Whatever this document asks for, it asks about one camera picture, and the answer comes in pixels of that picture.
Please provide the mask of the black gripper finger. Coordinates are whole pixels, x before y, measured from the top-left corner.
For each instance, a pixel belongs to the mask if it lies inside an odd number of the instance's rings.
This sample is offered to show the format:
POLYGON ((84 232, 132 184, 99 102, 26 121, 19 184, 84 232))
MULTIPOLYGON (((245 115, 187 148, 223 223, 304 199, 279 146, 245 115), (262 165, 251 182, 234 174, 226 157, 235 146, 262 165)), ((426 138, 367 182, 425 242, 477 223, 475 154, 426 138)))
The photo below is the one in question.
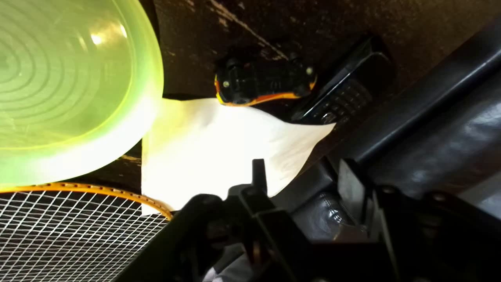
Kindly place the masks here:
POLYGON ((394 58, 380 36, 365 35, 325 71, 312 94, 293 108, 297 124, 347 124, 394 82, 394 58))

